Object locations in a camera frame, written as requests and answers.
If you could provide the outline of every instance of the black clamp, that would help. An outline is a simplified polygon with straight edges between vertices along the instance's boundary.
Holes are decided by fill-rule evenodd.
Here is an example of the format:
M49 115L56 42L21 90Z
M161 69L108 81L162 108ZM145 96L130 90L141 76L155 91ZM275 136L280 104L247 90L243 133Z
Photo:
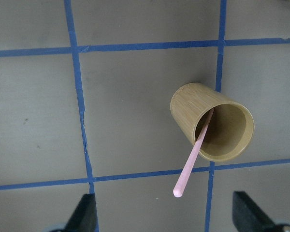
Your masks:
M239 232L290 232L290 225L275 225L245 193L233 193L232 220Z
M93 232L97 226L95 194L85 194L78 203L66 227L51 232Z

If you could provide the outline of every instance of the blue tape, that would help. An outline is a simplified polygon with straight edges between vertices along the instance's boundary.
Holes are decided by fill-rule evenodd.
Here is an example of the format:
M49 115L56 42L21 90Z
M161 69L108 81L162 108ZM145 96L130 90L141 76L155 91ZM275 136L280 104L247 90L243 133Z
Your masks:
M224 41L226 30L226 13L227 13L227 0L220 1L220 19L219 19L219 41Z
M99 222L98 222L98 220L97 220L97 226L96 226L96 228L95 228L95 231L94 232L99 232Z
M78 110L79 110L79 116L80 116L80 122L81 122L86 172L87 172L87 177L92 179L93 178L92 167L90 164L90 159L89 159L88 150L87 150L87 138L86 138L85 126L84 126L85 104L84 104L84 95L83 95L83 86L82 86L81 67L80 67L80 62L79 62L78 47L77 47L76 33L75 33L74 20L73 20L73 14L72 14L71 0L64 0L64 8L66 12L67 26L68 26L69 37L70 37L70 44L72 48L75 88L76 88ZM94 193L93 183L89 183L89 192Z
M267 161L249 162L249 163L227 164L227 165L219 165L219 166L213 165L213 167L215 171L219 171L219 170L227 170L227 169L280 165L280 164L288 164L288 163L290 163L290 159L278 159L278 160L267 160ZM157 171L157 172L148 172L148 173L111 175L111 176L101 176L101 177L93 177L93 178L56 180L56 181L45 181L45 182L15 184L15 185L2 185L0 186L0 190L34 188L34 187L53 186L53 185L69 185L69 184L80 184L80 183L93 184L93 182L99 182L99 181L180 174L181 171L182 169L177 169L177 170ZM208 171L211 171L211 166L192 169L193 173L208 172Z
M245 40L226 40L225 46L245 46L262 44L290 44L289 39L265 38L265 39L245 39Z
M208 186L207 186L207 200L206 200L206 212L205 212L205 226L204 231L209 232L211 207L212 207L212 196L213 196L213 185L214 185L214 171L215 163L209 163L209 174L208 174Z
M208 41L185 41L185 42L167 42L167 43L133 43L133 44L107 44L107 45L89 45L78 46L78 53L86 52L112 52L112 51L133 51L133 50L152 50L152 49L174 49L174 48L192 48L192 47L218 47L221 46L249 46L263 44L290 44L289 39L265 38L265 39L240 39L240 40L208 40ZM72 53L71 47L53 47L53 48L32 48L18 50L2 50L0 57L20 57L20 56L38 56L38 55L60 55Z
M26 188L36 188L36 187L45 187L45 186L54 186L54 185L71 185L71 184L82 184L82 183L88 183L88 178L44 181L44 182L14 184L14 185L1 185L0 190L26 189Z
M249 167L258 167L258 166L266 166L266 165L277 165L277 164L286 164L286 163L290 163L290 159L278 159L278 160L268 160L268 161L260 161L260 162L219 165L219 166L215 166L215 170L249 168Z
M192 47L216 47L217 40L208 41L182 41L165 43L131 43L131 44L107 44L89 45L78 47L78 52L114 52L114 51L133 51L133 50L152 50L152 49L172 49L172 48L192 48Z
M37 55L57 55L71 53L70 47L53 47L53 48L34 48L0 51L0 57L21 57Z
M216 84L215 84L216 85L215 90L218 92L221 92L221 82L222 82L223 52L224 52L224 45L225 45L224 38L225 38L225 30L226 30L226 11L227 11L227 0L221 0L220 1L220 17L219 17L219 33L218 33ZM210 162L209 173L208 173L206 212L205 212L205 226L204 226L205 232L209 232L209 226L210 226L214 173L215 173L215 163Z
M217 69L216 69L216 86L215 86L215 90L218 92L221 92L223 50L224 50L223 46L218 47Z
M200 167L200 168L193 168L192 172L193 173L207 172L208 170L209 170L209 167ZM182 172L182 169L177 169L177 170L157 171L157 172L148 172L148 173L110 175L110 176L94 177L94 181L99 182L99 181L122 180L122 179L132 179L132 178L161 176L161 175L174 175L174 174L180 174L181 172Z

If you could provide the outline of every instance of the blue tape line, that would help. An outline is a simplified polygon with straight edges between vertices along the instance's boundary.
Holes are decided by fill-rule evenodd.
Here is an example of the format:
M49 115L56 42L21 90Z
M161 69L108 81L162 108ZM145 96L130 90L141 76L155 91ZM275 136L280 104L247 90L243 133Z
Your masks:
M57 55L69 53L71 53L70 47L33 48L33 49L3 50L0 51L0 57Z
M222 82L223 52L224 52L224 45L225 45L224 38L225 38L225 29L226 29L226 11L227 11L227 0L221 0L220 1L220 17L219 17L219 33L218 33L216 84L215 84L215 90L218 92L221 92L221 82ZM206 212L205 212L205 226L204 226L205 232L209 232L209 226L210 226L214 173L215 173L215 163L210 162L209 173L208 173Z
M97 226L96 226L96 228L95 228L95 231L94 232L99 232L99 222L98 222L98 220L97 220Z
M209 232L211 207L212 207L212 196L213 196L213 185L214 185L214 171L215 163L209 163L209 174L208 174L208 186L207 186L207 200L206 200L206 212L205 212L205 226L204 231Z
M200 168L193 168L193 173L198 172L207 172L209 167L200 167ZM148 172L148 173L133 173L133 174L123 174L123 175L110 175L110 176L101 176L101 177L94 177L94 181L109 181L109 180L122 180L122 179L132 179L132 178L141 178L141 177L151 177L151 176L161 176L161 175L174 175L180 174L182 169L177 170L167 170L167 171L157 171L157 172Z
M223 46L218 47L217 56L217 69L216 69L216 86L215 90L221 92L221 82L222 82L222 66L223 66Z
M277 165L277 164L286 164L286 163L290 163L290 159L278 159L278 160L268 160L268 161L260 161L260 162L219 165L219 166L215 166L215 170L259 167L259 166Z
M262 44L290 44L289 39L265 38L265 39L245 39L245 40L226 40L225 46L245 46Z
M88 182L88 178L44 181L44 182L26 183L26 184L1 185L0 190L26 189L26 188L46 187L46 186L55 186L55 185L82 184L82 183L87 183L87 182Z
M219 19L219 41L224 41L226 30L226 13L227 13L227 0L220 1L220 19Z
M191 48L191 47L218 47L221 46L249 46L263 44L290 44L289 39L264 38L264 39L240 39L209 41L186 41L169 43L133 43L133 44L108 44L108 45L89 45L78 46L77 52L111 52L111 51L132 51L132 50L151 50L151 49L172 49L172 48ZM20 57L20 56L38 56L38 55L60 55L72 53L71 47L53 47L53 48L31 48L18 50L1 50L0 57Z
M192 48L192 47L216 47L217 40L208 41L182 41L165 43L131 43L131 44L107 44L79 46L78 52L114 52L132 50L152 50L152 49L172 49L172 48Z
M64 8L66 12L69 37L70 37L70 43L71 43L71 48L72 48L75 88L76 88L78 110L79 110L79 116L80 116L80 122L81 122L86 172L87 172L87 177L92 178L93 177L92 167L90 164L90 159L89 159L88 150L87 150L87 138L86 138L85 126L84 126L85 104L84 104L84 95L83 95L83 86L82 86L82 77L81 77L81 67L80 67L80 62L79 62L78 47L77 47L76 33L75 33L75 28L74 28L71 0L64 0ZM94 193L93 183L89 183L89 192Z
M228 169L237 169L237 168L280 165L280 164L288 164L288 163L290 163L290 159L278 159L278 160L267 160L267 161L260 161L260 162L227 164L227 165L219 165L219 166L214 165L214 168L215 168L215 171L219 171L219 170L228 170ZM161 175L173 175L173 174L180 174L181 171L182 169L177 169L177 170L157 171L157 172L148 172L148 173L123 174L123 175L111 175L111 176L101 176L101 177L93 177L93 178L80 178L80 179L45 181L45 182L26 183L26 184L2 185L0 186L0 190L23 189L23 188L33 188L33 187L43 187L43 186L53 186L53 185L93 183L93 182L98 182L98 181L131 179L131 178L151 177L151 176L161 176ZM210 166L192 169L193 173L208 172L208 171L210 171Z

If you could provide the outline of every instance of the pink wooden stick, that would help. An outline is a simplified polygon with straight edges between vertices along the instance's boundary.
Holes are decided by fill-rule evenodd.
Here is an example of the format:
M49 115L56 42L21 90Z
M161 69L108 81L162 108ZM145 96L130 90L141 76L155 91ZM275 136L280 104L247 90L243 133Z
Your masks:
M200 135L199 135L197 141L195 142L195 145L193 146L193 149L188 157L188 160L184 166L184 169L183 169L182 173L180 174L180 177L179 177L179 179L178 179L178 181L173 189L173 194L175 197L181 197L184 193L186 184L188 182L188 179L189 179L190 173L192 171L193 165L195 163L195 160L197 159L197 156L199 154L199 151L200 151L201 145L203 143L203 140L204 140L207 128L208 128L208 124L212 118L213 112L214 112L214 109L211 109L209 111L209 114L208 114L207 119L204 123L204 126L200 132Z

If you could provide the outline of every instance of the wooden cup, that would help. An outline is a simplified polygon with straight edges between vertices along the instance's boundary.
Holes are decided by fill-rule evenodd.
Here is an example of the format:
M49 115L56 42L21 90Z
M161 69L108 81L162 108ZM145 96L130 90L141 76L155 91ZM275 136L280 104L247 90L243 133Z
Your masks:
M200 155L210 161L239 156L254 133L251 113L240 103L199 83L179 88L171 99L171 114L188 140L195 144L208 111L215 108Z

